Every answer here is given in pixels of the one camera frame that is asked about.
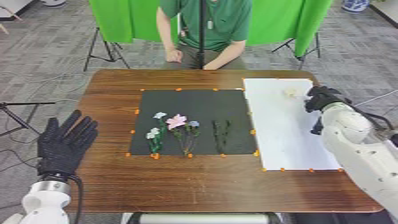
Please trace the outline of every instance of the green shirt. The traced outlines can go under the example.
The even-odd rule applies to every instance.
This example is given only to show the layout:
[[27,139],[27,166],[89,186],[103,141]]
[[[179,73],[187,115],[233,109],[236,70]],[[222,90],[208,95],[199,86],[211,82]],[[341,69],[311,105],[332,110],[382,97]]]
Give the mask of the green shirt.
[[[204,49],[222,51],[231,41],[247,40],[252,0],[206,1]],[[179,37],[179,40],[188,46],[199,48],[199,1],[160,0],[160,7],[169,18],[181,12],[181,29],[185,30],[187,36]]]

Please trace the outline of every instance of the orange tape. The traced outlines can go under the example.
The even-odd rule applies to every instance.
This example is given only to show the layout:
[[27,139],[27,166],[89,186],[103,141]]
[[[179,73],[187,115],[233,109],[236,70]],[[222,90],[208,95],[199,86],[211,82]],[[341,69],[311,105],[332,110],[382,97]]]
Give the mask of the orange tape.
[[252,153],[252,155],[254,155],[256,157],[259,157],[259,150],[256,150],[256,152]]

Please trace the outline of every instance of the green screen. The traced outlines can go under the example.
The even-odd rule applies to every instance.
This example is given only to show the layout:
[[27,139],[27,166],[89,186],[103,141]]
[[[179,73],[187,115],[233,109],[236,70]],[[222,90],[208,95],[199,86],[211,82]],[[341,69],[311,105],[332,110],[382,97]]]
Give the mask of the green screen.
[[[130,43],[135,38],[160,41],[158,0],[89,0],[89,2],[107,41]],[[252,46],[295,38],[295,55],[302,56],[330,4],[332,0],[252,0],[247,44]],[[172,37],[178,40],[176,19],[172,19]]]

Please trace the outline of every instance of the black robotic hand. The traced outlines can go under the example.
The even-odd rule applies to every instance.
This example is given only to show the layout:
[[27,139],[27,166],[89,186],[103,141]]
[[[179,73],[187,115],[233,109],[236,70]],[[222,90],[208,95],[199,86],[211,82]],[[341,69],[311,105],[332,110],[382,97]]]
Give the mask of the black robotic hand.
[[82,112],[76,110],[59,126],[57,118],[48,120],[46,131],[37,140],[39,175],[75,175],[84,154],[98,137],[98,122],[85,117],[76,124]]
[[352,101],[343,97],[341,92],[325,86],[314,86],[307,96],[313,97],[306,102],[306,110],[309,113],[322,110],[332,103],[341,102],[348,105],[352,104]]

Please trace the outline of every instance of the gray carpet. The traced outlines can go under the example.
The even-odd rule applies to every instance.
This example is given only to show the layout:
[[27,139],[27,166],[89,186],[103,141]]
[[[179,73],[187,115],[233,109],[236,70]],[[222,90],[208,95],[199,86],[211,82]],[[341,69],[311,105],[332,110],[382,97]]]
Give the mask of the gray carpet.
[[[32,122],[43,130],[46,119],[64,119],[76,107],[87,81],[99,68],[123,68],[121,62],[107,63],[92,60],[91,68],[82,73],[89,42],[94,33],[94,20],[87,1],[68,0],[60,9],[48,9],[36,4],[21,18],[23,22],[2,22],[11,35],[0,33],[0,102],[59,101],[44,106]],[[322,84],[338,88],[355,102],[386,94],[398,88],[398,29],[393,28],[371,10],[352,15],[339,9],[336,1],[320,30],[322,59],[307,57],[304,70],[314,73]],[[288,49],[272,54],[277,44],[247,47],[243,59],[249,69],[297,69],[298,62]],[[163,49],[158,43],[137,40],[123,44],[123,54],[135,69],[160,68]],[[62,82],[41,80],[68,74]],[[370,112],[384,115],[398,124],[396,95],[362,106]],[[27,117],[30,108],[14,107],[16,113]],[[5,115],[0,113],[0,132],[5,130]],[[36,135],[21,131],[14,140],[30,142]],[[23,159],[36,156],[36,144],[16,143],[9,137],[0,138],[0,150],[14,149]],[[0,170],[18,163],[14,155],[0,153]],[[2,209],[18,204],[36,182],[36,170],[25,165],[0,173],[0,222],[21,211],[21,207]],[[119,215],[87,215],[84,223],[117,223]]]

